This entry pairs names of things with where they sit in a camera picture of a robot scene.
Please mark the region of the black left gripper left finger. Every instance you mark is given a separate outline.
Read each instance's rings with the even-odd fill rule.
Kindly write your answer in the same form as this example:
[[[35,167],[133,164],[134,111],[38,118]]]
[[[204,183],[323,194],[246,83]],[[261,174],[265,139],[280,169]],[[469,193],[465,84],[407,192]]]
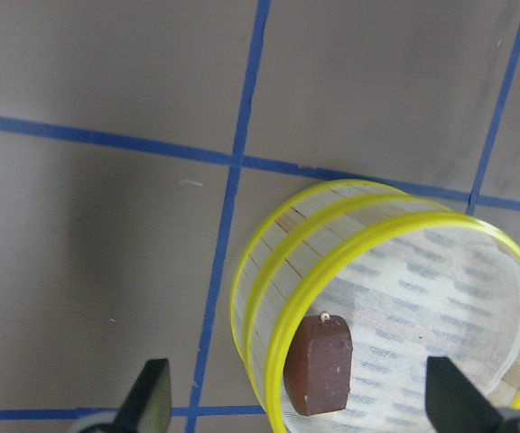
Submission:
[[[168,430],[171,417],[169,360],[148,360],[112,421],[113,430],[164,433]]]

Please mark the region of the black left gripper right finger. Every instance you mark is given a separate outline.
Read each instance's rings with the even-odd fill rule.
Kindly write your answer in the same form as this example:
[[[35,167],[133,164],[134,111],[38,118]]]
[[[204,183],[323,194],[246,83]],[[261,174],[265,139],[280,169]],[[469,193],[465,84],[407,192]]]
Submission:
[[[502,415],[444,356],[426,362],[424,408],[436,432],[497,432]]]

